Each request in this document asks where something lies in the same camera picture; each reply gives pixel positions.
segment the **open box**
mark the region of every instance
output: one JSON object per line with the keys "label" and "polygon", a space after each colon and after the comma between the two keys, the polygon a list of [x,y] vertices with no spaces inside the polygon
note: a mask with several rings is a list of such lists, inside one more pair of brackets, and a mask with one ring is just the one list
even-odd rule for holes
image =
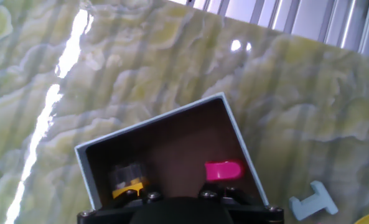
{"label": "open box", "polygon": [[248,165],[239,180],[222,183],[268,200],[224,93],[121,129],[75,148],[94,209],[112,201],[108,174],[117,164],[140,162],[166,197],[196,197],[205,162],[236,159]]}

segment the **light blue plastic piece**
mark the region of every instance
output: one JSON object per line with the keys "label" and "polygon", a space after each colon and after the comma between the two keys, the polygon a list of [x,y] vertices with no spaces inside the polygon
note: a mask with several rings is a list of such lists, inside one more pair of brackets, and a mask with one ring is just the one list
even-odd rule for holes
{"label": "light blue plastic piece", "polygon": [[311,182],[311,187],[315,192],[314,195],[311,195],[303,201],[295,197],[289,199],[289,208],[294,213],[296,219],[301,221],[322,209],[325,209],[325,211],[331,215],[336,214],[338,212],[338,207],[336,207],[324,185],[315,180]]}

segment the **green marble countertop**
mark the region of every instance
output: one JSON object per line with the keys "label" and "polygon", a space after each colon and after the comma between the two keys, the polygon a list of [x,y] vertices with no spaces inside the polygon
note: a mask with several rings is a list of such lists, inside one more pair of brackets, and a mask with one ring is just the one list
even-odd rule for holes
{"label": "green marble countertop", "polygon": [[369,214],[369,58],[157,0],[0,1],[0,223],[76,223],[73,147],[225,92],[272,205]]}

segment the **yellow and black object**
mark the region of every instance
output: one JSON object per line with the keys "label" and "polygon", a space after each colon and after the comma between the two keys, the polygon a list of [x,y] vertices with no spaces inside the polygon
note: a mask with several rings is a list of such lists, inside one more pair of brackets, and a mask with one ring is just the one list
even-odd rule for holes
{"label": "yellow and black object", "polygon": [[147,184],[144,173],[144,167],[138,163],[130,164],[126,167],[115,167],[110,173],[113,198],[116,198],[127,190],[140,192]]}

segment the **pink object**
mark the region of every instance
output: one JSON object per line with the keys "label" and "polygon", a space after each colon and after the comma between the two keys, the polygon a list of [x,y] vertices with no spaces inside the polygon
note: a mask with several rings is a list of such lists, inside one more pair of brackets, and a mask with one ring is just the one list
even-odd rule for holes
{"label": "pink object", "polygon": [[206,162],[207,181],[236,180],[244,175],[240,161]]}

